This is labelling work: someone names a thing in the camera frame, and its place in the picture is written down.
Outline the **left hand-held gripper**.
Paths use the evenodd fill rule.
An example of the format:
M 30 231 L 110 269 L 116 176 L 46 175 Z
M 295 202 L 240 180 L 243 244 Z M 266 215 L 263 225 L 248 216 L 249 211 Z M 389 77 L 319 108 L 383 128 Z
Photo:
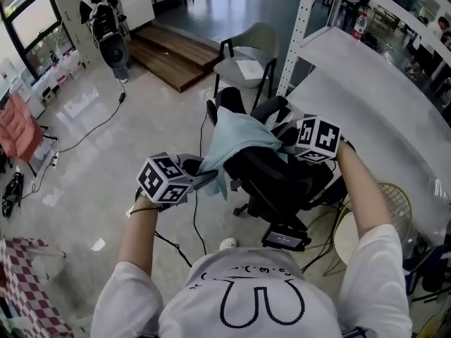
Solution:
M 136 180 L 152 203 L 178 205 L 187 201 L 187 194 L 216 179 L 217 170 L 197 173 L 202 161 L 192 154 L 159 153 L 146 159 Z

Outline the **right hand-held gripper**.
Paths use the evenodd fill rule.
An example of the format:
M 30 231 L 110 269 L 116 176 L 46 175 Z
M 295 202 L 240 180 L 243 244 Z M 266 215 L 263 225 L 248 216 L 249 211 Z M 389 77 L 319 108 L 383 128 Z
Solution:
M 341 132 L 339 125 L 317 115 L 291 120 L 272 130 L 282 142 L 281 151 L 308 162 L 334 159 Z

